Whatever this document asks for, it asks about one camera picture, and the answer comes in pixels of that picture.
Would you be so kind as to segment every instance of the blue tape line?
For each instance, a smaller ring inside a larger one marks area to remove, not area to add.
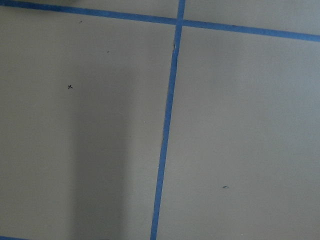
[[[0,0],[0,6],[62,12],[62,13],[69,13],[69,14],[81,14],[81,15],[114,18],[114,19],[135,20],[135,21],[158,23],[158,24],[175,25],[177,22],[175,18],[170,18],[170,17],[122,13],[122,12],[116,12],[116,11],[96,10],[96,9],[88,9],[88,8],[80,8],[80,7],[72,7],[72,6],[48,5],[48,4],[40,4],[40,3],[32,3],[32,2],[24,2],[24,1],[13,1],[13,0]]]
[[[172,106],[173,106],[173,100],[174,100],[174,91],[175,91],[177,66],[178,66],[178,55],[180,50],[181,33],[182,33],[183,19],[184,19],[184,13],[185,13],[185,4],[186,4],[186,0],[179,0],[177,21],[176,21],[175,33],[174,33],[175,48],[172,52],[172,58],[171,58],[171,69],[170,69],[170,76],[169,76],[168,93],[166,98],[166,106],[165,106],[163,138],[162,138],[162,145],[161,145],[161,151],[160,151],[158,175],[156,180],[150,240],[157,239],[160,204],[161,204],[161,196],[162,196],[162,189],[163,189],[163,183],[164,183],[171,113],[172,113]]]
[[[70,14],[89,15],[89,16],[97,16],[97,17],[104,17],[104,18],[134,20],[134,21],[169,24],[169,25],[175,25],[177,23],[177,19],[170,18],[170,17],[122,13],[122,12],[116,12],[116,11],[96,10],[96,9],[71,7],[71,6],[48,5],[48,4],[14,1],[14,0],[0,0],[0,6],[24,8],[24,9],[36,9],[36,10],[53,11],[53,12],[63,12],[63,13],[70,13]],[[266,28],[238,26],[238,25],[193,21],[193,20],[183,20],[182,25],[186,27],[194,27],[194,28],[202,28],[202,29],[213,29],[213,30],[229,31],[229,32],[236,32],[236,33],[265,35],[265,36],[272,36],[272,37],[279,37],[279,38],[320,42],[320,35],[291,32],[291,31],[272,30],[272,29],[266,29]]]
[[[25,239],[8,237],[8,236],[0,236],[0,240],[25,240]]]
[[[202,28],[202,29],[213,29],[213,30],[222,30],[222,31],[229,31],[229,32],[236,32],[236,33],[256,34],[256,35],[265,35],[265,36],[272,36],[272,37],[279,37],[279,38],[320,42],[320,35],[312,35],[312,34],[291,32],[291,31],[271,30],[271,29],[265,29],[265,28],[236,26],[236,25],[228,25],[228,24],[221,24],[221,23],[214,23],[214,22],[193,21],[193,20],[183,20],[183,25],[187,27]]]

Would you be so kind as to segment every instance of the floor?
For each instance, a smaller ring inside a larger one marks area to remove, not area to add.
[[[0,240],[320,239],[319,9],[0,0]]]

